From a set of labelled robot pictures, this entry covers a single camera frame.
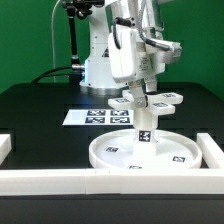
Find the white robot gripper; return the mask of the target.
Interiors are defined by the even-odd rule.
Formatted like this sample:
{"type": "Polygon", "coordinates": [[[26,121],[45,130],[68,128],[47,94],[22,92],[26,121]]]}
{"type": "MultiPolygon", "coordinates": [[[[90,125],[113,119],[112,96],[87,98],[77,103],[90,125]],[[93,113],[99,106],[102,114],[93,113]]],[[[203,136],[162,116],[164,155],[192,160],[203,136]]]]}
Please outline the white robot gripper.
{"type": "Polygon", "coordinates": [[[108,37],[109,59],[112,77],[116,83],[129,83],[129,90],[136,108],[146,108],[148,101],[143,91],[144,79],[146,92],[157,92],[157,78],[154,75],[165,71],[165,64],[157,58],[157,50],[151,50],[139,38],[135,29],[118,32],[120,48],[115,45],[113,34],[108,37]]]}

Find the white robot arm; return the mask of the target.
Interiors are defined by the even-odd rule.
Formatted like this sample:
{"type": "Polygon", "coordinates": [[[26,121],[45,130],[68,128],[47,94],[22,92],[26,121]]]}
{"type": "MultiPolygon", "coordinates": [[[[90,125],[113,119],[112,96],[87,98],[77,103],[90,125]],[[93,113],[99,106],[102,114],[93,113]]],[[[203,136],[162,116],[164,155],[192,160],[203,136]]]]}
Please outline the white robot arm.
{"type": "Polygon", "coordinates": [[[90,16],[90,55],[80,87],[85,92],[117,95],[128,88],[137,108],[157,89],[168,50],[162,37],[159,0],[105,0],[90,16]]]}

